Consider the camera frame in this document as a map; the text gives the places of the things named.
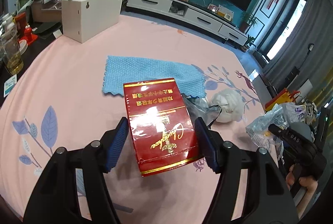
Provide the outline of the person's right hand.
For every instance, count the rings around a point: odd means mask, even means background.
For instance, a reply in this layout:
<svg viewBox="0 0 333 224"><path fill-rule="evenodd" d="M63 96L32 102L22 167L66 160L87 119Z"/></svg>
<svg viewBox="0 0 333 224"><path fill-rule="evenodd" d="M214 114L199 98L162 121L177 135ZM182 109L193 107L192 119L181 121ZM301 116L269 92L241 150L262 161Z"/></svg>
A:
<svg viewBox="0 0 333 224"><path fill-rule="evenodd" d="M318 187L318 181L313 176L297 177L300 175L301 168L298 164L294 164L290 167L289 173L286 177L287 187L293 198L311 198Z"/></svg>

